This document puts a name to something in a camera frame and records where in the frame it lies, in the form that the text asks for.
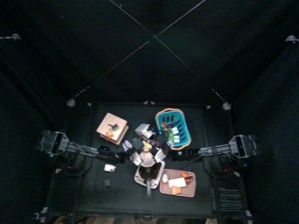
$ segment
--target black floor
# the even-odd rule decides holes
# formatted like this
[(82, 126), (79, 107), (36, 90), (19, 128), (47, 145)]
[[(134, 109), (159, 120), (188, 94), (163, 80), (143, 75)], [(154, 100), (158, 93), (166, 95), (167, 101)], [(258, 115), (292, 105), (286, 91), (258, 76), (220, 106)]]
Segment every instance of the black floor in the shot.
[[(99, 137), (98, 126), (110, 112), (127, 120), (128, 132), (124, 139), (134, 139), (135, 128), (140, 123), (155, 125), (155, 114), (170, 106), (114, 105), (103, 103), (79, 104), (70, 109), (66, 122), (66, 134), (75, 143), (95, 148), (106, 145), (114, 152), (123, 151), (122, 145), (115, 145)], [(191, 132), (190, 149), (208, 145), (226, 144), (232, 137), (230, 112), (222, 107), (179, 107), (184, 113)], [(116, 164), (116, 171), (104, 172), (104, 162), (91, 159), (91, 169), (83, 178), (67, 178), (55, 174), (51, 182), (51, 197), (48, 200), (51, 213), (106, 214), (106, 215), (146, 215), (155, 217), (206, 218), (212, 216), (211, 210), (211, 179), (203, 170), (202, 162), (190, 163), (164, 160), (166, 168), (196, 173), (196, 193), (194, 198), (174, 197), (152, 190), (152, 196), (146, 196), (146, 187), (134, 181), (136, 166), (128, 161)], [(108, 179), (111, 188), (104, 186)]]

